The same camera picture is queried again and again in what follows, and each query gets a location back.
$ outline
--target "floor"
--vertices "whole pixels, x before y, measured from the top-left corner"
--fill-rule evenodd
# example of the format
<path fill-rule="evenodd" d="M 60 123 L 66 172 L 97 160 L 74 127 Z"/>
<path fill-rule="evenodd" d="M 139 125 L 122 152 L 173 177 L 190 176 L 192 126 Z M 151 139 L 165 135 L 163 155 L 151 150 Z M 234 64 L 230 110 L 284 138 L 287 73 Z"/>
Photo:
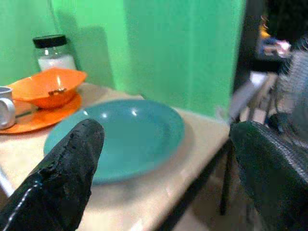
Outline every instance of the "floor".
<path fill-rule="evenodd" d="M 244 121 L 248 115 L 248 108 L 241 114 Z M 263 123 L 265 112 L 256 109 L 254 120 Z M 174 231 L 258 231 L 261 230 L 256 211 L 247 217 L 247 205 L 252 203 L 246 197 L 241 186 L 236 161 L 233 160 L 232 183 L 230 189 L 227 213 L 219 214 L 219 203 L 222 190 L 222 180 L 226 158 L 222 159 L 209 181 L 197 195 L 191 206 L 185 212 Z"/>

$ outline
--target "plate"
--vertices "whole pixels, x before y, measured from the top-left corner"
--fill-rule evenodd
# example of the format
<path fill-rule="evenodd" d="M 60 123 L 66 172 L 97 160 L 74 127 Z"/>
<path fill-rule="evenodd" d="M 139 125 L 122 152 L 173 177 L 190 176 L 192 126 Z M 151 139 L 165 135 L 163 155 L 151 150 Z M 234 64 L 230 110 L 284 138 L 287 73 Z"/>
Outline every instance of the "plate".
<path fill-rule="evenodd" d="M 81 106 L 81 96 L 77 93 L 75 97 L 62 107 L 54 109 L 38 109 L 32 113 L 26 113 L 16 119 L 16 124 L 8 129 L 0 130 L 0 134 L 16 134 L 38 130 L 54 125 L 68 117 Z M 20 115 L 27 111 L 33 111 L 29 103 L 15 102 L 16 114 Z"/>
<path fill-rule="evenodd" d="M 45 142 L 44 153 L 86 118 L 97 120 L 105 129 L 93 184 L 156 169 L 175 153 L 184 137 L 183 120 L 172 108 L 148 100 L 119 100 L 85 108 L 58 124 Z"/>

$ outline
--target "mug handle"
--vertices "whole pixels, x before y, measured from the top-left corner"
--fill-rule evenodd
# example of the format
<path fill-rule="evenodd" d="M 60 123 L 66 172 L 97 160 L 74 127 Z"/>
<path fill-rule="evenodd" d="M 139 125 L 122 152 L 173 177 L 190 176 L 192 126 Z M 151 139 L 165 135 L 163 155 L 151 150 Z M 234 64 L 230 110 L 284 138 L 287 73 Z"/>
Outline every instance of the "mug handle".
<path fill-rule="evenodd" d="M 9 119 L 7 121 L 0 123 L 0 129 L 3 129 L 9 124 L 9 122 L 11 121 L 11 118 L 15 116 L 15 106 L 14 106 L 14 103 L 7 98 L 0 98 L 0 103 L 6 106 L 6 110 L 9 113 Z"/>

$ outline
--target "teal plate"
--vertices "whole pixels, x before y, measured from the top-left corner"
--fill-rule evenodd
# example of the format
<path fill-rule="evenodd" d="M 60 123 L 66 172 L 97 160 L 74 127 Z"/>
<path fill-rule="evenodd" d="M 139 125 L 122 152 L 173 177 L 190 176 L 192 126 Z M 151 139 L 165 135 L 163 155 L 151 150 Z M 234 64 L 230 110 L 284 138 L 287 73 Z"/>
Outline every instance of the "teal plate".
<path fill-rule="evenodd" d="M 92 118 L 103 125 L 105 141 L 93 184 L 126 180 L 167 161 L 184 137 L 184 123 L 172 108 L 148 100 L 118 100 L 82 109 L 49 134 L 48 154 L 78 122 Z"/>

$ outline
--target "black jar lid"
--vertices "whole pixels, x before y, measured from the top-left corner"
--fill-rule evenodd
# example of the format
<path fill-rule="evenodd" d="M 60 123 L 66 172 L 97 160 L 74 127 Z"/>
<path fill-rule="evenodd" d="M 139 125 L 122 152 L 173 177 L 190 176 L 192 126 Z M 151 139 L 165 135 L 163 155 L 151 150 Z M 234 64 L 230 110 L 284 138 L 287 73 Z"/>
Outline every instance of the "black jar lid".
<path fill-rule="evenodd" d="M 47 35 L 33 39 L 36 48 L 58 47 L 67 43 L 65 35 Z"/>

